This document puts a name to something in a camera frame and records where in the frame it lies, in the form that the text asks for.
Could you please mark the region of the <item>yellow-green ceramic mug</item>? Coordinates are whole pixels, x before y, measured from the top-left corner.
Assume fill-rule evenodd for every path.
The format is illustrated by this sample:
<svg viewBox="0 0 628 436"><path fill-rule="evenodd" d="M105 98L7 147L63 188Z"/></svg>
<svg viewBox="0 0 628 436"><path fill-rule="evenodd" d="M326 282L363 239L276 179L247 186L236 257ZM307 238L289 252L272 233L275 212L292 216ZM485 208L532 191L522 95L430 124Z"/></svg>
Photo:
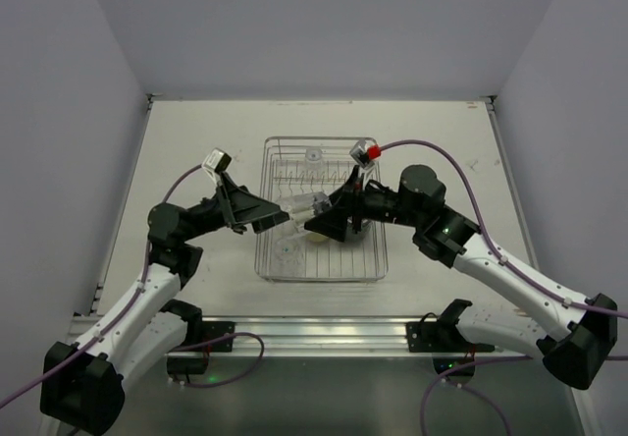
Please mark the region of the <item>yellow-green ceramic mug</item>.
<svg viewBox="0 0 628 436"><path fill-rule="evenodd" d="M308 233L305 236L305 239L313 244L321 244L323 242L326 242L328 240L328 238L324 235L318 234L318 233Z"/></svg>

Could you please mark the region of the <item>clear faceted glass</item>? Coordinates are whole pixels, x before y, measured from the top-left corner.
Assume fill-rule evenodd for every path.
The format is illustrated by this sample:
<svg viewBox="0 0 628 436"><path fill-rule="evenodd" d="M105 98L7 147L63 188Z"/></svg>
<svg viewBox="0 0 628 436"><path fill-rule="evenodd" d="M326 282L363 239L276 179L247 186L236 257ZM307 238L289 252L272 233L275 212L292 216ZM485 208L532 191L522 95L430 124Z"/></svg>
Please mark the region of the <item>clear faceted glass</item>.
<svg viewBox="0 0 628 436"><path fill-rule="evenodd" d="M303 232L307 221L332 206L330 198L322 191L280 197L278 204L288 214L290 222L297 232Z"/></svg>
<svg viewBox="0 0 628 436"><path fill-rule="evenodd" d="M304 264L304 252L298 240L282 240L274 244L271 270L283 278L299 277Z"/></svg>

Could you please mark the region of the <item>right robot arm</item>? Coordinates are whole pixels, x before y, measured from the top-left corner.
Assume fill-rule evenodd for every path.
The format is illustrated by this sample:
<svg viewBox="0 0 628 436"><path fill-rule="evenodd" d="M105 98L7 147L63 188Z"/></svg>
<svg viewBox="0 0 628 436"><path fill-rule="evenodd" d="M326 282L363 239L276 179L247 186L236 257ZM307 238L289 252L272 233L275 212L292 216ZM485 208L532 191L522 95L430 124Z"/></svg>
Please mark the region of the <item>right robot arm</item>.
<svg viewBox="0 0 628 436"><path fill-rule="evenodd" d="M490 243L479 225L446 205L445 185L425 165L405 168L395 191L364 183L352 170L305 228L343 242L365 220L412 228L412 241L426 257L479 281L516 308L500 312L456 299L434 323L418 326L418 336L448 351L487 345L524 354L563 384L590 388L617 341L614 300L561 286Z"/></svg>

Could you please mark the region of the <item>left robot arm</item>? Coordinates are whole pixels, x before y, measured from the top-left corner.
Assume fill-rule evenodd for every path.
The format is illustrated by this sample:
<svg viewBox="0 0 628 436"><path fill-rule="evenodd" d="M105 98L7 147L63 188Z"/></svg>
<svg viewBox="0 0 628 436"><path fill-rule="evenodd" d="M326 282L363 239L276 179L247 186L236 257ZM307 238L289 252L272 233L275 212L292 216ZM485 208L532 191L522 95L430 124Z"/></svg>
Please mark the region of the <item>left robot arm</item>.
<svg viewBox="0 0 628 436"><path fill-rule="evenodd" d="M216 192L191 207L163 200L148 214L143 265L119 301L71 344L44 358L40 410L90 435L105 434L128 392L167 352L192 344L199 308L176 299L203 254L191 241L229 228L262 233L288 221L281 207L237 186L227 173Z"/></svg>

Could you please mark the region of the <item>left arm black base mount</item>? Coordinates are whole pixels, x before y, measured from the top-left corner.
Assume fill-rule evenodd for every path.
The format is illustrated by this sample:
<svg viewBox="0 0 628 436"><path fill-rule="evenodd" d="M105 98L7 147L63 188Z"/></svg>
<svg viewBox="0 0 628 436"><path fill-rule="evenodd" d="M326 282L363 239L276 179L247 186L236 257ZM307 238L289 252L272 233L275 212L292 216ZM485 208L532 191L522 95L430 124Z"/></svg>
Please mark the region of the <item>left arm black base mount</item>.
<svg viewBox="0 0 628 436"><path fill-rule="evenodd" d="M230 353L234 347L234 338L223 337L235 331L234 321L202 321L198 330L181 345L173 348L173 352Z"/></svg>

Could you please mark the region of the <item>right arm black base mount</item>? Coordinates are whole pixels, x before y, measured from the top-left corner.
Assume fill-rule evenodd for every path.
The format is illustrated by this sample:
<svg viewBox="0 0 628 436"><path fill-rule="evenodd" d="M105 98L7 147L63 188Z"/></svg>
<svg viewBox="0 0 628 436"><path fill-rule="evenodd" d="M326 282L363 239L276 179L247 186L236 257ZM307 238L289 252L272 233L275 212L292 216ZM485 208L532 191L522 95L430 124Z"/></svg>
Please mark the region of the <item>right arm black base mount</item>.
<svg viewBox="0 0 628 436"><path fill-rule="evenodd" d="M428 312L418 320L405 323L405 338L411 353L466 353L474 345L457 329L470 300L456 299L441 314Z"/></svg>

